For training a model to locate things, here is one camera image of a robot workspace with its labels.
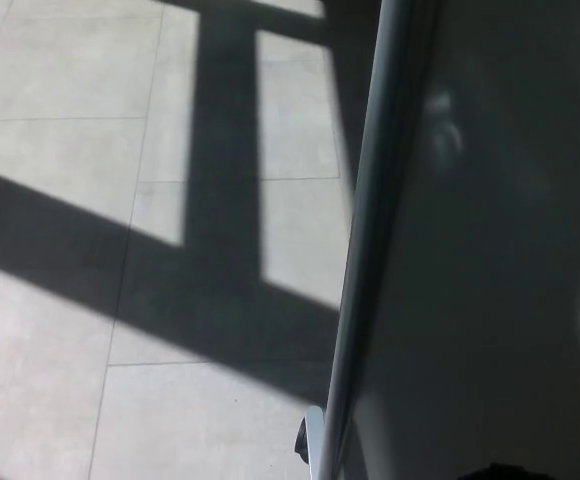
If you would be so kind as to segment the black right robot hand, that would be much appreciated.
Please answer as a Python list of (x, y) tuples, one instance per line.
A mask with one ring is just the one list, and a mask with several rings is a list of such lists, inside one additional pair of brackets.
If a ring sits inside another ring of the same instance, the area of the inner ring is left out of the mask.
[(524, 467), (491, 463), (489, 466), (470, 472), (463, 476), (464, 480), (530, 480), (541, 479), (541, 475), (533, 473)]

